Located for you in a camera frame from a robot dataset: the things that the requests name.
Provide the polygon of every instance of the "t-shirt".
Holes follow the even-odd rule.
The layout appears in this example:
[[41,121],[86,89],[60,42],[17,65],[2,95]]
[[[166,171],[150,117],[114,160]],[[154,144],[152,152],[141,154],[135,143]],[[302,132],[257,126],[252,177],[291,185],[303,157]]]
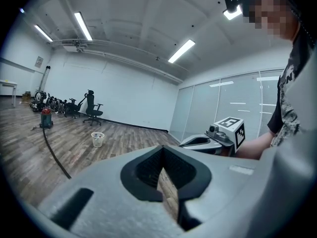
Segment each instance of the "t-shirt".
[[277,103],[268,128],[275,133],[271,146],[277,146],[289,136],[301,132],[300,121],[289,103],[285,93],[294,83],[312,53],[312,43],[301,27],[288,59],[288,64],[277,83]]

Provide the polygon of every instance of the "wooden floor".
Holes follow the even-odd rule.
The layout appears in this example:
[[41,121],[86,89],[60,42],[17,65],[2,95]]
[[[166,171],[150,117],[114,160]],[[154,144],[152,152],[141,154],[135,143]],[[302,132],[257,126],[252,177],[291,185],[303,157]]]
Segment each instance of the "wooden floor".
[[[11,99],[0,97],[0,153],[2,165],[17,194],[37,207],[57,186],[67,181],[51,156],[42,130],[39,113],[27,103],[11,108]],[[156,145],[177,145],[168,133],[102,121],[102,126],[82,123],[85,117],[57,117],[46,129],[48,141],[57,158],[73,177],[91,163],[112,158],[137,149]],[[92,145],[91,133],[105,134],[101,148]],[[158,190],[165,195],[164,205],[176,218],[177,192],[165,172],[161,173]]]

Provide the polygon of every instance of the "office chair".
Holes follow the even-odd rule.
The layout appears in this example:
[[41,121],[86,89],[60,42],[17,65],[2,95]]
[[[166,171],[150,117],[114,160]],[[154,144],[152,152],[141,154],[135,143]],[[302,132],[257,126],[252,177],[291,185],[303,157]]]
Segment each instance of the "office chair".
[[69,113],[76,119],[76,114],[78,114],[78,117],[80,117],[80,113],[78,113],[80,111],[81,105],[83,104],[83,101],[87,98],[87,93],[85,93],[85,98],[82,99],[82,101],[80,103],[78,103],[77,105],[75,104],[75,99],[70,99],[71,103],[68,102],[66,105],[68,106],[68,110]]
[[88,94],[87,94],[87,104],[88,107],[86,109],[86,114],[89,116],[88,119],[83,120],[83,122],[85,121],[91,121],[90,126],[93,125],[93,122],[96,121],[97,123],[99,123],[99,125],[101,126],[101,122],[99,122],[99,119],[97,117],[101,116],[103,114],[102,111],[99,111],[100,106],[103,106],[103,104],[98,104],[95,105],[94,104],[94,92],[91,90],[88,90]]

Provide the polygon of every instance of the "trash can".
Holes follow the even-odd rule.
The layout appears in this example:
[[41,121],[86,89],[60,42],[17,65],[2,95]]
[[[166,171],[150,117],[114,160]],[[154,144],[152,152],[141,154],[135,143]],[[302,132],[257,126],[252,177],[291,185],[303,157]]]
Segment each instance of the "trash can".
[[94,147],[101,147],[103,145],[103,140],[105,135],[101,132],[93,132],[91,133],[93,137],[93,145]]

